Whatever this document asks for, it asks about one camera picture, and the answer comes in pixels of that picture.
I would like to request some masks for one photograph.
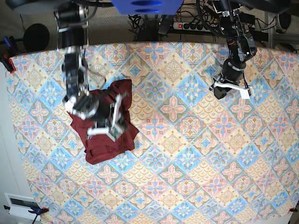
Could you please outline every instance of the maroon fabric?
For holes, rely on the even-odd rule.
[[[83,145],[85,146],[86,161],[90,164],[110,160],[118,154],[124,153],[126,150],[133,150],[134,138],[138,134],[138,129],[131,124],[130,114],[128,109],[132,104],[132,81],[125,79],[111,83],[109,94],[104,96],[104,101],[111,104],[114,102],[117,94],[125,92],[128,95],[122,100],[120,111],[126,121],[128,130],[122,136],[113,142],[107,135],[95,135],[90,140],[87,140],[87,129],[94,126],[92,120],[82,120],[81,118],[71,115],[73,122],[72,128],[79,134]],[[99,95],[103,90],[94,90],[90,93]]]

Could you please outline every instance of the tiled pattern fabric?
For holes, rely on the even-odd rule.
[[[239,224],[283,217],[299,200],[298,55],[258,49],[246,76],[255,96],[208,86],[224,45],[90,46],[91,70],[133,83],[132,152],[89,165],[61,103],[63,56],[17,56],[7,91],[30,189],[43,223]],[[92,89],[103,79],[89,74]]]

